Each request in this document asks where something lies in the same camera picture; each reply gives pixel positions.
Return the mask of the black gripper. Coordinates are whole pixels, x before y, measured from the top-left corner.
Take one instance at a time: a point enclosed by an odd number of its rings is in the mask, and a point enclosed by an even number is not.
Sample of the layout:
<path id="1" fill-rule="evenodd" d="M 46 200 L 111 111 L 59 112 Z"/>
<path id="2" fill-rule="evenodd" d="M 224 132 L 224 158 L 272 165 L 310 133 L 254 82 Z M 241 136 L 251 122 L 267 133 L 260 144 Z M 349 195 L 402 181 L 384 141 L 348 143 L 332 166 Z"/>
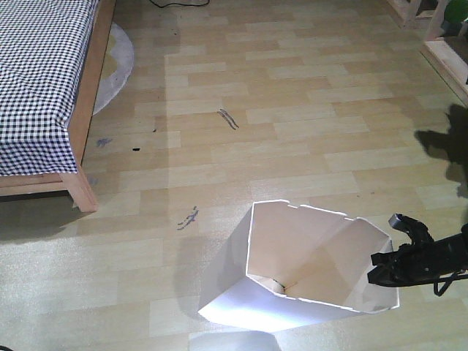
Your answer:
<path id="1" fill-rule="evenodd" d="M 369 283 L 383 287 L 407 287 L 438 279 L 439 274 L 429 257 L 434 239 L 427 226 L 403 214 L 392 215 L 388 223 L 393 229 L 406 233 L 411 242 L 402 244 L 395 252 L 372 254 L 374 269 L 367 273 Z"/>

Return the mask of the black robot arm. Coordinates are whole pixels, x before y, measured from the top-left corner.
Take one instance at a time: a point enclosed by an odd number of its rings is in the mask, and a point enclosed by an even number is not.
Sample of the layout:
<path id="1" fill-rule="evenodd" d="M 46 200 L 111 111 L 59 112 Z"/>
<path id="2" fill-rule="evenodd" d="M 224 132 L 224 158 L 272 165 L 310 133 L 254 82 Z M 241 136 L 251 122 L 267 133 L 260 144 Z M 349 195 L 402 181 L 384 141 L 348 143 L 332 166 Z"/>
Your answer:
<path id="1" fill-rule="evenodd" d="M 467 278 L 466 225 L 459 234 L 436 241 L 424 223 L 411 217 L 394 214 L 388 222 L 411 242 L 395 252 L 372 254 L 369 283 L 383 287 L 432 284 L 434 294 L 441 296 L 452 282 Z"/>

